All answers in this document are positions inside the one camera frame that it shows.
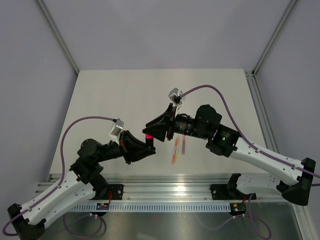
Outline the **pink cap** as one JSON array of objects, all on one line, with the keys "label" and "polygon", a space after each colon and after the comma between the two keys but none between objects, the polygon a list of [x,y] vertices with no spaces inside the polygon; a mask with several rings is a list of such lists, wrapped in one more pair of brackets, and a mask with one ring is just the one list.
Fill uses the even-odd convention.
[{"label": "pink cap", "polygon": [[151,135],[146,134],[146,135],[145,135],[145,138],[146,138],[146,139],[153,139],[154,137],[151,136]]}]

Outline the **grey purple marker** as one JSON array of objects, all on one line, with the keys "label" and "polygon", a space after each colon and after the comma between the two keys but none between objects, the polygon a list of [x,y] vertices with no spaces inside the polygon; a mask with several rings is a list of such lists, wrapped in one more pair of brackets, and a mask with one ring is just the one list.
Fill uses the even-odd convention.
[{"label": "grey purple marker", "polygon": [[186,152],[186,136],[182,137],[181,154],[185,155]]}]

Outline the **black pink highlighter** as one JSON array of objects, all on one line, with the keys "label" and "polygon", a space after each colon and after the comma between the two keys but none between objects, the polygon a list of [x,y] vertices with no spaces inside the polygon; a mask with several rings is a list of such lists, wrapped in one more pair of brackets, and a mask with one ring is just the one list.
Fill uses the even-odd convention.
[{"label": "black pink highlighter", "polygon": [[146,138],[145,144],[148,148],[153,148],[154,147],[154,139],[153,138]]}]

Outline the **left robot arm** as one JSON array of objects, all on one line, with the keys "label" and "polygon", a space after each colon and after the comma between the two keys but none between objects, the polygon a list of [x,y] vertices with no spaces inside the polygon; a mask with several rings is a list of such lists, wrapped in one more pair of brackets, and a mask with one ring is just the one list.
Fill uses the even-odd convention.
[{"label": "left robot arm", "polygon": [[101,175],[101,162],[124,158],[129,165],[154,155],[153,137],[146,135],[140,141],[125,130],[120,141],[101,144],[86,139],[80,146],[78,159],[64,173],[59,182],[22,205],[14,203],[8,209],[10,224],[21,240],[37,240],[58,218],[87,200],[101,200],[110,191]]}]

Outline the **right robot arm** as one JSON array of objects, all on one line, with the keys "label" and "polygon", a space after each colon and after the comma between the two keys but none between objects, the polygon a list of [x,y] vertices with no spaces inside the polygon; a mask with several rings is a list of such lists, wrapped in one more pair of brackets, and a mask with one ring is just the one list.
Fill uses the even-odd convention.
[{"label": "right robot arm", "polygon": [[267,176],[233,173],[225,186],[226,199],[249,198],[251,194],[279,195],[286,201],[307,206],[316,162],[297,160],[256,145],[232,128],[221,124],[222,116],[210,105],[201,105],[191,117],[176,113],[170,104],[156,119],[148,122],[143,133],[164,142],[174,134],[207,141],[205,147],[215,155],[251,164]]}]

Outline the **aluminium mounting rail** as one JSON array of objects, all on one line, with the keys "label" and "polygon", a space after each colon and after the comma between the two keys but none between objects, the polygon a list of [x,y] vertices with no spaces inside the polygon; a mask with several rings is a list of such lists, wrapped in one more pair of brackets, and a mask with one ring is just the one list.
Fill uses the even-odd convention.
[{"label": "aluminium mounting rail", "polygon": [[122,200],[212,200],[210,185],[227,184],[227,189],[240,187],[241,193],[255,193],[258,199],[280,198],[276,186],[280,180],[270,174],[254,173],[232,177],[225,174],[209,176],[161,176],[161,177],[115,177],[104,174],[108,184],[124,185]]}]

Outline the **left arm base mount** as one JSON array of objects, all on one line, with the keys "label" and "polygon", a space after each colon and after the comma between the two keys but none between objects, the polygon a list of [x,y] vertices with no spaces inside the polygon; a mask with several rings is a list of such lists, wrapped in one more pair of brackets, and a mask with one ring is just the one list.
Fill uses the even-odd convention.
[{"label": "left arm base mount", "polygon": [[97,201],[93,214],[102,217],[111,209],[111,203],[123,199],[124,185],[109,184],[106,190],[95,194],[93,200]]}]

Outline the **aluminium side rail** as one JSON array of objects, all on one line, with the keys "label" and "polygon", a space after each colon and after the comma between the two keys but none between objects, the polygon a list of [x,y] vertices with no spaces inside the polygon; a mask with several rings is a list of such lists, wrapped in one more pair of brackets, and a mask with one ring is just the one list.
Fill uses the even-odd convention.
[{"label": "aluminium side rail", "polygon": [[268,149],[279,153],[279,146],[276,141],[274,131],[271,126],[270,119],[267,114],[266,106],[263,100],[262,93],[258,86],[258,82],[250,70],[244,70],[244,75],[246,77],[250,94],[253,100],[255,111],[258,117],[262,135],[264,138],[265,145]]}]

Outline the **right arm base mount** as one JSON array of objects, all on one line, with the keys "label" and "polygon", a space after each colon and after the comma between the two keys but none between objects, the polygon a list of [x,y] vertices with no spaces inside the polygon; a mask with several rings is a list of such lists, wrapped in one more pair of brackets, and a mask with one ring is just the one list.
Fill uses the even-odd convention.
[{"label": "right arm base mount", "polygon": [[231,216],[245,215],[247,212],[246,201],[252,196],[252,200],[256,200],[255,193],[243,194],[237,189],[235,191],[228,190],[227,184],[211,184],[210,187],[211,197],[215,201],[229,201],[229,214]]}]

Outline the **aluminium frame post left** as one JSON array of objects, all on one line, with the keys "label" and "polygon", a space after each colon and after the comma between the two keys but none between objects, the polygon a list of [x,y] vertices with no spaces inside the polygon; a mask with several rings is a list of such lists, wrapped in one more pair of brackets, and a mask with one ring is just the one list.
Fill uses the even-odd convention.
[{"label": "aluminium frame post left", "polygon": [[64,54],[66,60],[68,61],[70,67],[72,68],[73,72],[78,76],[80,73],[80,68],[78,67],[78,64],[76,63],[74,57],[72,56],[72,53],[70,52],[68,45],[66,44],[58,25],[51,14],[48,6],[46,5],[44,0],[35,0],[34,3],[38,7],[40,13],[42,14],[49,30],[51,31],[53,37],[55,38],[58,46],[60,47],[62,53]]}]

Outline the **aluminium frame post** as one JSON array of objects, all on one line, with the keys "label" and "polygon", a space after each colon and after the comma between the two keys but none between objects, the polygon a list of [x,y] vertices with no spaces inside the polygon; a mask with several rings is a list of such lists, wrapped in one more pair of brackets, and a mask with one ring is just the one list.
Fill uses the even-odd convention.
[{"label": "aluminium frame post", "polygon": [[64,54],[66,60],[68,61],[70,67],[72,68],[73,72],[78,76],[80,73],[80,68],[78,67],[78,64],[76,63],[74,57],[72,56],[72,53],[70,52],[68,45],[66,44],[58,25],[51,14],[48,6],[46,5],[44,0],[35,0],[34,3],[38,7],[40,13],[42,14],[49,30],[51,31],[53,37],[55,38],[58,46],[60,47],[62,53]]},{"label": "aluminium frame post", "polygon": [[272,34],[270,38],[268,39],[265,47],[263,48],[262,53],[260,54],[257,63],[255,64],[254,68],[252,69],[252,75],[253,77],[256,77],[259,71],[261,70],[262,66],[268,59],[270,53],[273,50],[273,47],[277,43],[279,37],[281,36],[283,30],[285,29],[287,23],[289,22],[289,19],[291,15],[293,14],[295,8],[299,4],[299,0],[290,0],[285,7],[283,13],[281,14],[274,30],[272,31]]}]

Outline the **aluminium frame post right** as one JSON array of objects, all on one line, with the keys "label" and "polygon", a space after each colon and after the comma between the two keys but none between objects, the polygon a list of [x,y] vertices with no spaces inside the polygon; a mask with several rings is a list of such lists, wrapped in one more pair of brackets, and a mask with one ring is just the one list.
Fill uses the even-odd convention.
[{"label": "aluminium frame post right", "polygon": [[257,63],[255,64],[254,68],[252,69],[252,75],[253,77],[256,77],[259,71],[261,70],[262,66],[268,59],[270,53],[273,50],[273,47],[277,43],[279,37],[281,36],[283,30],[285,29],[287,23],[289,22],[289,19],[291,15],[293,14],[295,8],[299,4],[299,0],[290,0],[285,7],[283,13],[281,14],[274,30],[272,31],[272,34],[270,38],[268,39],[265,47],[263,48],[262,53],[260,54]]}]

